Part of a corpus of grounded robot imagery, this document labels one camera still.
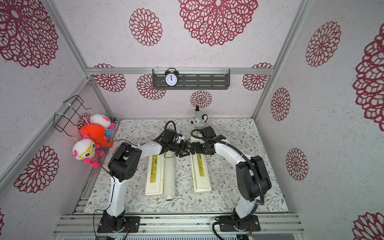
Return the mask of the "plastic wrap roll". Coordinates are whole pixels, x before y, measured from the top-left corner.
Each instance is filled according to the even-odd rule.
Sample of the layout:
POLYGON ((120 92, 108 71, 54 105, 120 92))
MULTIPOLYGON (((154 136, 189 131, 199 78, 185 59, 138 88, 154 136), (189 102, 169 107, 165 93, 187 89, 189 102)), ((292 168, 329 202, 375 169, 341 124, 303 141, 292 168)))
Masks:
POLYGON ((164 155, 164 198, 168 202, 173 201, 176 196, 175 156, 176 154, 171 151, 166 152, 164 155))

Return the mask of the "cream dispenser lid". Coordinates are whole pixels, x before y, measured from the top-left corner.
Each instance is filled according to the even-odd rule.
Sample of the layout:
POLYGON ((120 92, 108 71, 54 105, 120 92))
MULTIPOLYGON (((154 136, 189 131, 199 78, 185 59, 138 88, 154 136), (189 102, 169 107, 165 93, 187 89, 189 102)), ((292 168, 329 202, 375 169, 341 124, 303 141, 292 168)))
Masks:
POLYGON ((196 194, 212 190, 206 156, 203 154, 190 154, 193 175, 194 192, 196 194))

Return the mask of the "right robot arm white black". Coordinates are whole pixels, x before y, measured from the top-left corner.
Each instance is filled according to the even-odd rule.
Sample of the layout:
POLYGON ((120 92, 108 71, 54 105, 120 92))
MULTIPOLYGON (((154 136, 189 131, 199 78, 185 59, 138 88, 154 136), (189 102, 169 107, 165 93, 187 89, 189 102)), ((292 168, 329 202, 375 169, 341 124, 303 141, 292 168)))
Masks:
POLYGON ((212 127, 192 130, 191 136, 203 141, 191 146, 192 153, 217 154, 235 167, 241 198, 234 209, 234 216, 237 220, 250 218, 259 205, 265 204, 265 195, 272 188, 263 158, 244 154, 226 137, 217 136, 212 127))

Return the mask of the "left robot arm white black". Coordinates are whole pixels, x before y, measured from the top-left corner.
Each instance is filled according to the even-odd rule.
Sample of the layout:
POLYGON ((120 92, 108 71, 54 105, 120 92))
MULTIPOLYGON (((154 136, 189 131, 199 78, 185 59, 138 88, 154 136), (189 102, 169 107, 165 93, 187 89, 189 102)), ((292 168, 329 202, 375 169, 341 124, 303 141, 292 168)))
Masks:
POLYGON ((167 129, 163 136, 142 145, 135 146, 128 141, 121 143, 108 164, 111 193, 107 209, 104 211, 106 215, 113 219, 124 215, 128 180, 137 171, 140 159, 162 155, 168 151, 174 152, 178 157, 185 157, 190 154, 190 148, 189 141, 170 129, 167 129))

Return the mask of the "grey plush toy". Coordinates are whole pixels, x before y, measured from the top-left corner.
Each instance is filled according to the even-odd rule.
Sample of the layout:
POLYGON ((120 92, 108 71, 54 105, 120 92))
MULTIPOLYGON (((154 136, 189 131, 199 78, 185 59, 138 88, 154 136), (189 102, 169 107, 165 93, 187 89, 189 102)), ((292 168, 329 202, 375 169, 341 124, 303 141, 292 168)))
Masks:
POLYGON ((196 105, 191 124, 195 129, 202 129, 208 124, 208 115, 201 112, 198 105, 196 105))

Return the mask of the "floral table mat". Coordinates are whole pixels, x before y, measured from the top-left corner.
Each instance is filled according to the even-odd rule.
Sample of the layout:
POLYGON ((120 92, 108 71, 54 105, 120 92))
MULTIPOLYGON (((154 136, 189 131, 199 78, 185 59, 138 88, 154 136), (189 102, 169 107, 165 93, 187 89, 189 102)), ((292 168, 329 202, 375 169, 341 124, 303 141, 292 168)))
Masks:
MULTIPOLYGON (((255 122, 251 119, 212 119, 209 124, 217 135, 226 137, 243 153, 263 158, 272 188, 266 193, 265 204, 259 206, 258 211, 287 212, 287 204, 255 122)), ((134 144, 149 142, 167 125, 168 121, 161 119, 123 120, 115 135, 114 146, 118 147, 124 140, 134 144)), ((207 157, 211 191, 202 194, 194 192, 191 160, 185 157, 175 159, 175 199, 168 202, 162 197, 146 196, 148 161, 148 158, 140 160, 135 175, 128 182, 125 197, 127 213, 226 213, 231 212, 241 199, 235 167, 218 155, 207 157)))

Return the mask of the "black alarm clock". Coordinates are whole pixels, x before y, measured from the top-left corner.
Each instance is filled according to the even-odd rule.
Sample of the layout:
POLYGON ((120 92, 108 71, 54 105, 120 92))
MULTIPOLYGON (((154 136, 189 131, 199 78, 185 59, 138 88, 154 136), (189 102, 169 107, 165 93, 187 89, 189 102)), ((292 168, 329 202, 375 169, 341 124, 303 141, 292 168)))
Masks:
POLYGON ((176 87, 179 83, 179 71, 175 68, 168 68, 165 71, 165 83, 168 87, 176 87))

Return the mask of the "white pink plush top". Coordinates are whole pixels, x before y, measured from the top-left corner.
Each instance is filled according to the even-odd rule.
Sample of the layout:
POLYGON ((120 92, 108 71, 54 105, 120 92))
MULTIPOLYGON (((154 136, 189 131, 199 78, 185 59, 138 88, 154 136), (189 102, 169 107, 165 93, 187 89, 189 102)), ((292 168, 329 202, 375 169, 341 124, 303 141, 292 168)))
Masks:
POLYGON ((103 126, 105 129, 113 129, 115 124, 112 123, 106 116, 101 114, 94 114, 87 118, 87 123, 98 124, 103 126))

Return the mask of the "red plush toy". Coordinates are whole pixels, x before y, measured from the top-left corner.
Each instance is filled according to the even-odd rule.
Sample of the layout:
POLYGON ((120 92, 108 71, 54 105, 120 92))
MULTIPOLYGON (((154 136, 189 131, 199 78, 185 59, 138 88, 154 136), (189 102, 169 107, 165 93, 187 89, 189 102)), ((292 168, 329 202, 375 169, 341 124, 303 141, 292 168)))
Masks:
POLYGON ((113 147, 112 141, 107 141, 107 136, 105 136, 106 129, 99 124, 87 124, 81 127, 80 134, 83 136, 83 139, 91 139, 100 147, 113 147))

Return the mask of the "grey wall shelf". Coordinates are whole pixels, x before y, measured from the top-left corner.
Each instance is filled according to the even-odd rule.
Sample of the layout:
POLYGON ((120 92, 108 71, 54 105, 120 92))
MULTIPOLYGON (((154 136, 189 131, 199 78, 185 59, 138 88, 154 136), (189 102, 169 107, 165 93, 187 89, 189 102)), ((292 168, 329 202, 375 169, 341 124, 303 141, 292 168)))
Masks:
POLYGON ((176 87, 168 87, 165 83, 165 71, 152 70, 152 85, 155 90, 227 90, 230 86, 229 69, 218 74, 180 73, 176 87))

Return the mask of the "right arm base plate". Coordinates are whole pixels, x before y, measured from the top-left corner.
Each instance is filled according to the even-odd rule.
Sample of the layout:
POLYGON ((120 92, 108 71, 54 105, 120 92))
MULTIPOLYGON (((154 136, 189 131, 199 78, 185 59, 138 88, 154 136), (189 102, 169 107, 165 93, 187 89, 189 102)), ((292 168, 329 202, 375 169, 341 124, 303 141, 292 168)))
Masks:
POLYGON ((237 219, 234 215, 218 216, 221 232, 259 232, 261 226, 256 215, 249 215, 243 219, 237 219))

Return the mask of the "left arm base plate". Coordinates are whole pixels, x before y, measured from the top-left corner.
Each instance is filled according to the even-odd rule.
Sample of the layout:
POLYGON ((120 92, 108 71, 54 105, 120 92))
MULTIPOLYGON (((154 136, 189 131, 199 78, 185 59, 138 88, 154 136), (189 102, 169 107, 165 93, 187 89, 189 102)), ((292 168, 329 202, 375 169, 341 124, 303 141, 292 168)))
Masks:
POLYGON ((102 217, 97 233, 137 233, 140 217, 102 217))

